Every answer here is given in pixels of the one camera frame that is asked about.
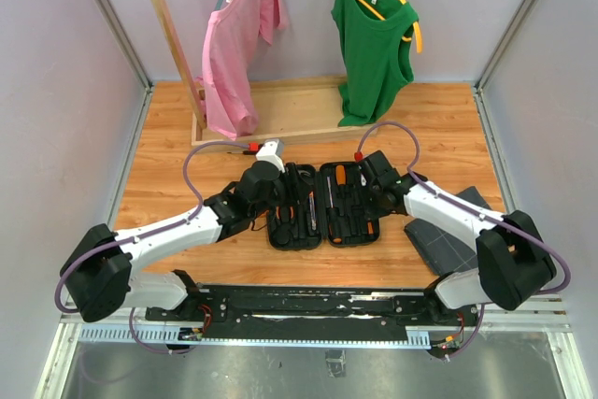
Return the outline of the small orange screwdriver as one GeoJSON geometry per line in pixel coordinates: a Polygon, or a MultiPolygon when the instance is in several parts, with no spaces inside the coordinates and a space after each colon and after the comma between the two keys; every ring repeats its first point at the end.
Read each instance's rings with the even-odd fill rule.
{"type": "Polygon", "coordinates": [[[335,180],[339,198],[345,198],[347,195],[347,174],[344,165],[339,164],[335,167],[335,180]]]}

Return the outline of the orange handled pliers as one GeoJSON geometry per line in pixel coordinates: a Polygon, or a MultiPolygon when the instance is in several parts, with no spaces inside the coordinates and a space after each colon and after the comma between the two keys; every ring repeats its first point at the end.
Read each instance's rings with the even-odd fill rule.
{"type": "Polygon", "coordinates": [[[295,208],[293,206],[281,206],[276,209],[276,225],[294,225],[295,208]]]}

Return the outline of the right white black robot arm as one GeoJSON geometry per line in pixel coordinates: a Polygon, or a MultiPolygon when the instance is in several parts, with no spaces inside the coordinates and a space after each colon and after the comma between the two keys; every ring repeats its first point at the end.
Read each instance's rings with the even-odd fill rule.
{"type": "Polygon", "coordinates": [[[476,267],[447,274],[427,288],[423,312],[432,323],[446,323],[458,308],[473,304],[512,311],[556,277],[555,263],[528,214],[501,214],[445,192],[414,172],[401,176],[380,150],[358,166],[374,218],[399,214],[429,222],[477,256],[476,267]]]}

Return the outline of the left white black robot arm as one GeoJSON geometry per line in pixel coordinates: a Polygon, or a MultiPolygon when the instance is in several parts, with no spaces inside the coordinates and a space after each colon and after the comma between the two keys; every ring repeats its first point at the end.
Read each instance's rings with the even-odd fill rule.
{"type": "Polygon", "coordinates": [[[127,307],[159,308],[189,320],[200,308],[191,278],[184,273],[147,273],[145,267],[238,235],[265,211],[305,201],[308,191],[296,165],[279,169],[258,161],[240,180],[188,212],[117,233],[104,224],[94,226],[64,264],[59,286],[68,290],[76,313],[86,322],[101,321],[127,307]]]}

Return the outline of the slim black orange screwdriver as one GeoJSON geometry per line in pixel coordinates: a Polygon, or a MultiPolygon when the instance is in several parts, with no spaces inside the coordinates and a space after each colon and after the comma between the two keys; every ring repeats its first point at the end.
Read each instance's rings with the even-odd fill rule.
{"type": "Polygon", "coordinates": [[[375,235],[375,230],[374,230],[373,223],[372,223],[371,221],[368,221],[368,222],[366,223],[366,226],[367,226],[367,233],[368,233],[368,236],[373,238],[373,237],[374,237],[374,235],[375,235]]]}

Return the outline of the black plastic tool case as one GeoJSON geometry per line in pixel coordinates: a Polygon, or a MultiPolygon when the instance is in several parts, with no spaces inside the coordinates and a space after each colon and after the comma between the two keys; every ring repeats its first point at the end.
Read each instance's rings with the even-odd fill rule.
{"type": "Polygon", "coordinates": [[[304,201],[301,205],[294,205],[292,201],[285,206],[295,208],[294,225],[276,225],[276,209],[267,212],[266,229],[270,245],[278,250],[308,250],[317,248],[326,241],[336,248],[365,246],[376,242],[380,237],[379,220],[366,214],[365,202],[367,201],[366,181],[360,167],[354,162],[326,163],[316,168],[309,164],[297,164],[301,177],[304,201]],[[338,197],[335,180],[335,167],[342,164],[347,174],[347,195],[338,197]],[[332,242],[329,232],[328,212],[329,195],[326,177],[332,181],[332,192],[335,210],[338,217],[338,227],[342,235],[342,243],[332,242]],[[308,195],[314,192],[317,230],[310,228],[308,195]],[[369,237],[366,223],[371,221],[375,235],[369,237]]]}

